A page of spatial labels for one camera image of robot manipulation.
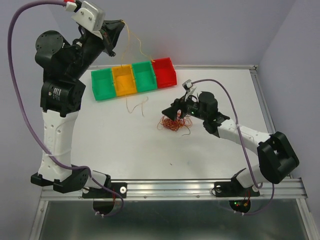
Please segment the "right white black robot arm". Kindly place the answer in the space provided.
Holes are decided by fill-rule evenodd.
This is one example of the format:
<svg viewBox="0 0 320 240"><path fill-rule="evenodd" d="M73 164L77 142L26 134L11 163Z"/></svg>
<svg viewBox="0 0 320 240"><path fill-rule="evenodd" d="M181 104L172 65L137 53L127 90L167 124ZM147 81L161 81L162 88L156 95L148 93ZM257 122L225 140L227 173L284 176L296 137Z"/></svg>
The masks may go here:
<svg viewBox="0 0 320 240"><path fill-rule="evenodd" d="M270 134L240 126L219 112L218 101L210 92L203 91L196 101L193 99L193 95L177 98L162 114L172 121L186 115L200 119L209 134L234 142L258 157L257 165L248 166L233 176L230 182L233 194L242 195L254 184L279 184L299 166L300 161L284 133Z"/></svg>

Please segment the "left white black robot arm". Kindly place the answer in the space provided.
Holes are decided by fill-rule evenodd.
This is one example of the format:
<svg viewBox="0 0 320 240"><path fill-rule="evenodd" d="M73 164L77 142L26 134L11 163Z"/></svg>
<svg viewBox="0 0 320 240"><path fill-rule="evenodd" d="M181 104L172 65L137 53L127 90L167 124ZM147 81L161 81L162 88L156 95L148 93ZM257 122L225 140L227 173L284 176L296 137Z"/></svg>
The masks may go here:
<svg viewBox="0 0 320 240"><path fill-rule="evenodd" d="M86 88L80 77L101 53L116 55L113 49L124 26L121 20L105 20L99 31L102 37L79 26L81 36L72 43L55 30L37 38L35 61L43 68L40 107L46 149L38 172L31 176L33 184L52 186L60 193L93 186L89 168L71 163L73 130Z"/></svg>

